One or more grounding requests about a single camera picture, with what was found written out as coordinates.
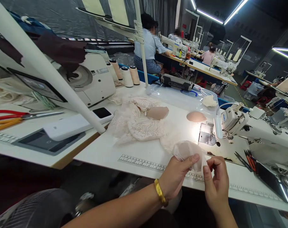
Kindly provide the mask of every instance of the ruler marking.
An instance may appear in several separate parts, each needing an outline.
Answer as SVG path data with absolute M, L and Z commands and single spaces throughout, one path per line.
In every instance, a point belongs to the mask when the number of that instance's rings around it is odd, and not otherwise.
M 133 165 L 136 167 L 145 168 L 148 170 L 153 170 L 159 173 L 163 173 L 166 168 L 166 165 L 159 164 L 159 163 L 152 162 L 152 161 L 145 160 L 145 159 L 141 159 L 138 157 L 126 155 L 126 154 L 122 154 L 121 157 L 118 159 L 118 162 L 126 163 L 126 164 Z M 203 175 L 196 174 L 194 172 L 188 172 L 185 176 L 185 179 L 204 184 Z M 276 195 L 264 193 L 264 192 L 253 190 L 253 189 L 246 188 L 243 186 L 238 186 L 236 184 L 230 183 L 229 189 L 282 202 L 282 200 Z

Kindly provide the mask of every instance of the hand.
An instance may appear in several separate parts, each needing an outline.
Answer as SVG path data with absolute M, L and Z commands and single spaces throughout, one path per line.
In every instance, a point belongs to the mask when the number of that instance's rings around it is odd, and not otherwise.
M 226 170 L 226 162 L 223 157 L 212 157 L 207 160 L 207 166 L 203 167 L 205 197 L 207 204 L 213 211 L 215 217 L 220 216 L 230 209 L 229 176 Z
M 166 201 L 171 200 L 178 195 L 189 168 L 199 161 L 199 159 L 200 156 L 195 154 L 181 162 L 178 161 L 175 156 L 169 160 L 166 169 L 159 178 L 159 185 Z

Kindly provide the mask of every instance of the pink shirt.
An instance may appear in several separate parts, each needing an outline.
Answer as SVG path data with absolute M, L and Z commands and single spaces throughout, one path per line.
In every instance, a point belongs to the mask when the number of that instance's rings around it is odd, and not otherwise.
M 201 55 L 202 62 L 206 65 L 211 65 L 213 57 L 215 56 L 215 53 L 211 53 L 210 51 L 206 51 Z

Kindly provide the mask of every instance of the fluorescent light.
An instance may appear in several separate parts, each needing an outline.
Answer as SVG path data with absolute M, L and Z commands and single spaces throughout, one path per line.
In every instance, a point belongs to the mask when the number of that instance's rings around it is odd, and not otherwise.
M 278 54 L 280 54 L 280 55 L 288 58 L 288 55 L 286 55 L 286 54 L 284 54 L 284 53 L 282 53 L 282 52 L 280 52 L 280 51 L 278 51 L 278 50 L 276 50 L 276 49 L 273 49 L 273 48 L 272 48 L 272 50 L 275 51 L 275 52 L 277 52 Z
M 243 2 L 241 4 L 239 4 L 239 6 L 232 12 L 232 14 L 229 16 L 229 18 L 224 22 L 224 25 L 226 25 L 229 20 L 231 20 L 233 18 L 233 16 L 238 13 L 238 11 L 244 6 L 244 4 L 247 2 L 248 0 L 243 0 Z
M 288 52 L 288 48 L 281 48 L 281 47 L 274 47 L 273 49 L 278 50 L 278 51 L 287 51 Z
M 210 18 L 210 19 L 212 19 L 212 20 L 214 20 L 214 21 L 217 21 L 217 22 L 220 23 L 220 24 L 223 24 L 222 21 L 220 21 L 220 20 L 212 17 L 211 15 L 208 15 L 207 13 L 201 11 L 200 9 L 197 9 L 197 12 L 203 14 L 204 16 L 207 16 L 208 18 Z
M 194 0 L 191 0 L 191 2 L 192 2 L 192 5 L 194 7 L 194 10 L 196 10 L 196 4 L 195 4 Z

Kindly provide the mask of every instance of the gold bracelet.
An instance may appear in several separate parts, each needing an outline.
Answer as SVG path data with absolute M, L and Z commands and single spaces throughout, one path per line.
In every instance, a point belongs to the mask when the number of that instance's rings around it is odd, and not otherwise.
M 164 207 L 167 207 L 168 202 L 166 202 L 166 199 L 165 199 L 165 197 L 164 197 L 164 195 L 163 195 L 163 192 L 162 192 L 162 190 L 161 190 L 161 188 L 160 188 L 158 179 L 155 179 L 154 185 L 155 185 L 155 187 L 156 187 L 157 194 L 158 194 L 158 196 L 159 196 L 160 201 L 162 202 L 162 204 L 163 204 Z

